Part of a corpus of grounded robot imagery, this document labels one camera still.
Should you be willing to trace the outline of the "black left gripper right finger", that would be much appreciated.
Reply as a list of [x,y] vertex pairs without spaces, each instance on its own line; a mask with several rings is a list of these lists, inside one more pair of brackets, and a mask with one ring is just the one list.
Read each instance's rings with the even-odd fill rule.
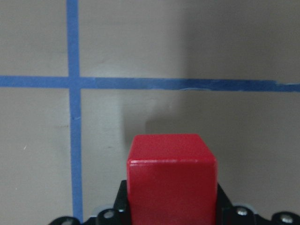
[[233,204],[222,189],[217,184],[217,201],[216,201],[216,225],[233,224]]

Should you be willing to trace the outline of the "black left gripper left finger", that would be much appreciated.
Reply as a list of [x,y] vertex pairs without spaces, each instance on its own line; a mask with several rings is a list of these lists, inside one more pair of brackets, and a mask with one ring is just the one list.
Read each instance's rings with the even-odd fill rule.
[[113,216],[110,218],[112,225],[129,224],[129,203],[127,181],[122,180],[113,204]]

